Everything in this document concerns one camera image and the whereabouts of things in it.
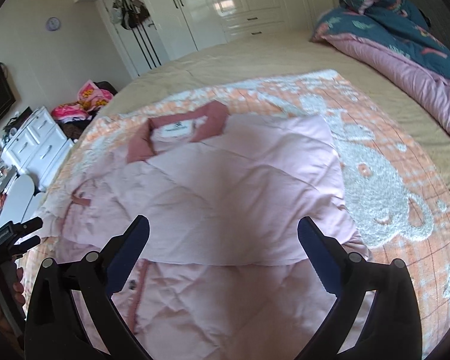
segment bag hanging on door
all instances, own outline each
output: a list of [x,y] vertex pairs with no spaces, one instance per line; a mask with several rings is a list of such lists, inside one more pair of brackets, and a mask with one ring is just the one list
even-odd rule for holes
[[145,20],[150,18],[150,12],[142,1],[130,0],[130,4],[135,12],[138,10],[137,15],[139,23],[143,23]]
[[122,15],[122,27],[125,30],[133,30],[140,24],[137,13],[126,0],[122,0]]
[[110,11],[110,21],[112,24],[122,24],[123,11],[120,0],[114,0]]

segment pile of clothes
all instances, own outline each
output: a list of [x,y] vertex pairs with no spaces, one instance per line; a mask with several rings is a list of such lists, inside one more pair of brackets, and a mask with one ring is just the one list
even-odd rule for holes
[[108,82],[88,80],[77,94],[74,103],[61,104],[52,111],[53,119],[70,139],[78,139],[98,111],[106,106],[116,90]]

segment wardrobe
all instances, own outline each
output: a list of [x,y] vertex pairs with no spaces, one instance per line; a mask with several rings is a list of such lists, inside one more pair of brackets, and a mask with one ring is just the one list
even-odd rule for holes
[[233,40],[312,30],[332,0],[143,0],[168,59]]

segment comforter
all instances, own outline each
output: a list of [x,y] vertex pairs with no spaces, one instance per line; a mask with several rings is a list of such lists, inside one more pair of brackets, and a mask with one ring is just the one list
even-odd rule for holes
[[373,66],[450,134],[450,50],[428,30],[408,0],[340,0],[322,16],[312,39]]

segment white dresser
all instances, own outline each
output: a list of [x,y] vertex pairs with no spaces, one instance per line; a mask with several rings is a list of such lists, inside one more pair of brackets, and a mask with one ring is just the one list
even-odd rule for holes
[[65,160],[73,142],[67,139],[45,107],[36,109],[2,151],[9,166],[28,174],[45,191]]

